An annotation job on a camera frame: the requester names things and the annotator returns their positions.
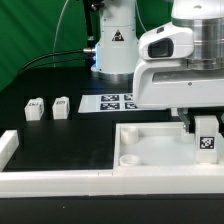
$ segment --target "white platform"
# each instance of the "white platform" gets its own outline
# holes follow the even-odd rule
[[[138,129],[134,144],[121,142],[121,129]],[[218,164],[197,164],[194,138],[183,123],[119,124],[112,170],[0,173],[0,197],[224,193],[224,140],[218,137]],[[137,155],[140,165],[119,159]]]

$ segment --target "white cube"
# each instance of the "white cube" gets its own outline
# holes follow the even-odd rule
[[[67,119],[70,111],[69,98],[61,97],[56,98],[53,105],[54,120]]]
[[[44,101],[42,98],[29,100],[25,107],[27,121],[38,121],[44,113]]]

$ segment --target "green screen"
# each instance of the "green screen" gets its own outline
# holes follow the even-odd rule
[[[0,90],[14,79],[26,62],[53,52],[56,27],[65,2],[66,0],[0,1]],[[170,21],[171,5],[164,0],[138,0],[138,6],[147,30]],[[96,39],[99,39],[98,14],[92,15],[92,23]],[[137,36],[140,37],[142,33],[137,20]],[[58,32],[56,52],[86,47],[86,36],[83,3],[70,0]],[[57,64],[77,65],[80,62]]]

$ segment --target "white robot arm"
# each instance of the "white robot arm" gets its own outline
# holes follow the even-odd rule
[[[223,0],[174,0],[172,22],[140,39],[135,104],[150,109],[223,106],[223,28]]]
[[[121,81],[133,78],[138,60],[136,0],[104,0],[100,8],[101,38],[96,44],[94,77]]]

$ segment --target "black table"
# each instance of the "black table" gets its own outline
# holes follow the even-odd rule
[[[117,123],[169,122],[170,111],[78,113],[82,95],[131,93],[132,83],[92,79],[80,68],[36,69],[0,93],[0,130],[19,131],[20,146],[3,172],[112,169]],[[53,120],[57,97],[70,98],[68,120]],[[42,97],[41,121],[24,107]],[[224,223],[223,195],[145,195],[1,199],[2,223]]]

